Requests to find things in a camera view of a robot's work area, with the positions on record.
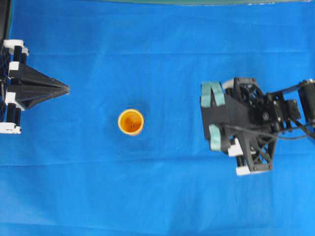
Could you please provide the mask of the right gripper black finger green tape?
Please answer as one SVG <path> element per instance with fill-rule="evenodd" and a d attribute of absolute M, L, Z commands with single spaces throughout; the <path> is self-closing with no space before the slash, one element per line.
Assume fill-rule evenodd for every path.
<path fill-rule="evenodd" d="M 203 124 L 205 139 L 212 151 L 223 153 L 243 153 L 239 142 L 239 132 L 228 124 Z"/>
<path fill-rule="evenodd" d="M 203 124 L 230 122 L 220 82 L 203 82 L 201 85 L 200 108 Z"/>

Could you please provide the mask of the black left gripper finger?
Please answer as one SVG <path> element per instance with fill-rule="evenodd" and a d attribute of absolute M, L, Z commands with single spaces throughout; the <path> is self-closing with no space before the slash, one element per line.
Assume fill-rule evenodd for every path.
<path fill-rule="evenodd" d="M 69 89 L 68 85 L 57 79 L 48 77 L 26 64 L 17 61 L 9 63 L 9 78 L 16 79 L 22 83 Z"/>
<path fill-rule="evenodd" d="M 22 111 L 28 110 L 38 103 L 57 98 L 69 93 L 69 89 L 48 86 L 10 85 L 9 103 L 15 104 Z"/>

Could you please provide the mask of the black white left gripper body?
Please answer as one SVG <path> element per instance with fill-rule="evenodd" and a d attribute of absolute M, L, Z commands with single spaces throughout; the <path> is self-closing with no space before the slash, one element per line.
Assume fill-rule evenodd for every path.
<path fill-rule="evenodd" d="M 29 50 L 23 40 L 0 41 L 0 132 L 20 134 L 21 113 L 29 108 L 29 98 L 24 94 L 27 86 L 26 59 Z"/>

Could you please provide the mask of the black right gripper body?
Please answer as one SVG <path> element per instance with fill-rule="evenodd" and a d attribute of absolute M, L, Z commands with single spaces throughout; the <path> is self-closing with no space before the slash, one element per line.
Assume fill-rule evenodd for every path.
<path fill-rule="evenodd" d="M 236 157 L 239 176 L 272 170 L 280 134 L 294 130 L 294 123 L 301 127 L 297 101 L 284 98 L 297 87 L 264 94 L 254 78 L 234 78 L 222 87 L 229 119 L 221 124 L 222 151 Z"/>

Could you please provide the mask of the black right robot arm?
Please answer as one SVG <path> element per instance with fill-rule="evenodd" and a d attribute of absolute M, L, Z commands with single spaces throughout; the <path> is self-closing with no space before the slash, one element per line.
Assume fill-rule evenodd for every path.
<path fill-rule="evenodd" d="M 255 78 L 204 82 L 200 108 L 210 150 L 235 157 L 239 176 L 272 170 L 276 143 L 285 132 L 300 129 L 315 136 L 313 80 L 268 93 Z"/>

